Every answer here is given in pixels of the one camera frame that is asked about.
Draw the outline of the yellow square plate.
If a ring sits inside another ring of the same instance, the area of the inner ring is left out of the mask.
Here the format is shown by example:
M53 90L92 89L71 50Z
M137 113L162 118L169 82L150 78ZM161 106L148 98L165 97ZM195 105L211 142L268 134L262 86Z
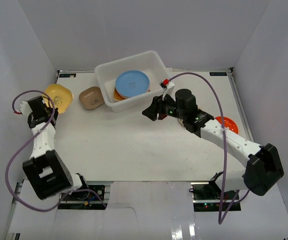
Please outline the yellow square plate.
M50 84L44 91L58 109L58 114L63 114L73 102L72 92L60 84Z

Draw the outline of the blue round plate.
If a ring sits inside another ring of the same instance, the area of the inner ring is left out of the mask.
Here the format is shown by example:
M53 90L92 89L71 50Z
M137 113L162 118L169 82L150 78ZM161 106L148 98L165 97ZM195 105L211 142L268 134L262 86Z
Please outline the blue round plate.
M130 96L131 94L140 94L147 91L149 78L138 70L130 70L122 73L115 82L115 88L121 95Z

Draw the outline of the woven bamboo fan tray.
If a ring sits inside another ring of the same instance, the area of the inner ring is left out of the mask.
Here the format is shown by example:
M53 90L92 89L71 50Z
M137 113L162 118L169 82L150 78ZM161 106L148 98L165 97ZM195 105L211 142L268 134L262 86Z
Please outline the woven bamboo fan tray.
M114 88L113 98L114 98L115 101L125 100L125 98L118 93L116 88Z

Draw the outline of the brown square plate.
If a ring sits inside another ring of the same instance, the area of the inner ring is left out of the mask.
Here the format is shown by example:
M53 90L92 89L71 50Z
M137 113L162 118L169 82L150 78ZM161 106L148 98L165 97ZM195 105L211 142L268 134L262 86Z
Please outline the brown square plate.
M81 105L86 110L94 110L104 104L104 98L99 87L92 86L79 94Z

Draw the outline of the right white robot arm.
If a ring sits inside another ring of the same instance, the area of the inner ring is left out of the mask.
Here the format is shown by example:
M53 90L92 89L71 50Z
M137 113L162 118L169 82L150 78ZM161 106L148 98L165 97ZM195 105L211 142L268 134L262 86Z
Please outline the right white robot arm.
M198 108L195 96L188 89L176 91L175 98L169 94L153 97L151 105L142 114L152 121L169 116L179 119L188 132L212 142L242 164L243 170L217 173L210 179L209 192L217 200L228 191L237 190L249 190L264 196L284 176L274 145L260 145L222 128L212 115Z

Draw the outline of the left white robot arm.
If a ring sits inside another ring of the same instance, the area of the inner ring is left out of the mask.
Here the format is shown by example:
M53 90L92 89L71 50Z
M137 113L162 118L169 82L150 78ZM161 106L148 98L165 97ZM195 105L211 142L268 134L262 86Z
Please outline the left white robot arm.
M58 193L72 190L78 199L85 199L89 195L89 186L84 177L72 174L55 150L54 137L58 109L51 122L47 121L52 114L52 108L45 103L45 98L37 96L30 99L27 123L34 135L33 150L29 160L22 164L23 171L28 178L37 197L44 200Z

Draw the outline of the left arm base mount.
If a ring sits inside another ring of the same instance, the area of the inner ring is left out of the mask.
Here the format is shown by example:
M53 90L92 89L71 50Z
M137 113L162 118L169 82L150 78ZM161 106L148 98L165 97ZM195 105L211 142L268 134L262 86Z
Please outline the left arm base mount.
M59 210L105 210L108 205L110 188L107 185L89 184L88 188L96 192L75 192L66 196L57 207Z

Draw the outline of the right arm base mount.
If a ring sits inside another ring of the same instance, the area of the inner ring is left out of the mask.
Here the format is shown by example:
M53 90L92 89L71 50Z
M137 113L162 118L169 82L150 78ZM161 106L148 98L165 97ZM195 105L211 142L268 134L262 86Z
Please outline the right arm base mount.
M220 177L223 172L216 173L210 181L191 183L189 192L192 194L194 212L218 212L220 207L221 190L215 184L215 180ZM236 191L226 191L224 193L223 212L227 209L232 201ZM239 195L236 201L231 206L229 211L241 211L241 204L236 203L239 200Z

